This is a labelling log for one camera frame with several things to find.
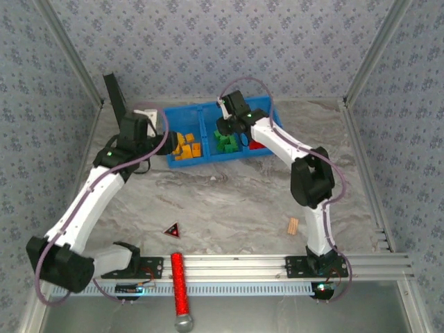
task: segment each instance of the red marker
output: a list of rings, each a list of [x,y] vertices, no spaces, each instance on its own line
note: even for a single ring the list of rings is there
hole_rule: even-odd
[[[188,333],[193,329],[193,318],[189,314],[187,285],[181,253],[171,255],[171,268],[173,270],[174,299],[176,301],[176,331]]]

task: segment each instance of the triangle sign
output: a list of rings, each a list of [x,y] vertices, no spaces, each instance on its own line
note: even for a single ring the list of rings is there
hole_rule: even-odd
[[[172,236],[174,238],[180,238],[179,235],[179,223],[175,222],[171,227],[164,231],[164,234]]]

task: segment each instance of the black triangle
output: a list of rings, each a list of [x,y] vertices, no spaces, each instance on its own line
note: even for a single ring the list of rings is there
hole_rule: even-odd
[[[179,223],[174,223],[171,227],[164,231],[164,234],[172,236],[174,238],[180,238],[179,234]]]

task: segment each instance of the marble floor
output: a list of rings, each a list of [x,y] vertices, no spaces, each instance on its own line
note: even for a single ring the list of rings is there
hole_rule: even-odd
[[[343,170],[348,192],[331,207],[332,232],[339,249],[370,253],[376,238],[352,147],[335,103],[278,101],[287,132],[300,141],[322,145]],[[110,105],[99,117],[84,180],[97,152],[118,126]],[[145,255],[305,253],[307,226],[302,208],[290,194],[290,172],[274,156],[169,169],[153,157],[151,170],[133,175],[111,200],[87,243],[95,249],[113,241],[139,246]],[[341,184],[336,177],[334,195]],[[297,235],[287,234],[289,219],[300,219]],[[180,239],[162,232],[174,222]]]

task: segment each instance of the wall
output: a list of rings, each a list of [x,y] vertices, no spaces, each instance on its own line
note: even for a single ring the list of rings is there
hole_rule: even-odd
[[[397,250],[444,332],[444,4],[414,0],[353,110]]]
[[[52,3],[101,96],[114,71],[131,103],[214,98],[245,75],[275,96],[343,96],[392,0]]]
[[[33,3],[0,9],[0,332],[14,332],[33,284],[26,242],[66,209],[95,107]]]

